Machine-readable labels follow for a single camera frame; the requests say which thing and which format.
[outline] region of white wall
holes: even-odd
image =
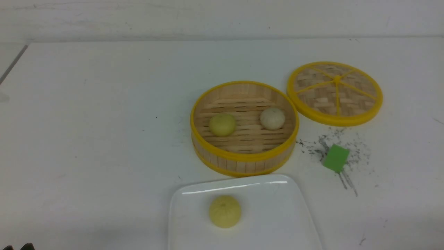
[[[444,35],[444,0],[1,0],[0,41]]]

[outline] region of square white plate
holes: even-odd
[[[208,216],[219,195],[235,197],[240,222],[216,227]],[[168,224],[169,250],[322,250],[304,198],[293,179],[278,174],[214,181],[174,194]]]

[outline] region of yellow bun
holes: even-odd
[[[239,202],[229,195],[222,195],[214,199],[210,205],[210,220],[218,227],[229,228],[236,225],[241,219]]]
[[[217,114],[210,119],[210,131],[215,136],[229,136],[236,130],[236,119],[230,114]]]

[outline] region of green sponge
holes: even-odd
[[[349,153],[350,151],[348,151],[347,149],[333,144],[333,146],[331,146],[329,152],[327,153],[327,157],[324,160],[324,167],[331,169],[336,173],[342,172]]]

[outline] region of bamboo steamer lid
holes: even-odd
[[[287,92],[304,116],[332,126],[371,120],[382,105],[379,85],[363,71],[336,62],[314,62],[296,69]]]

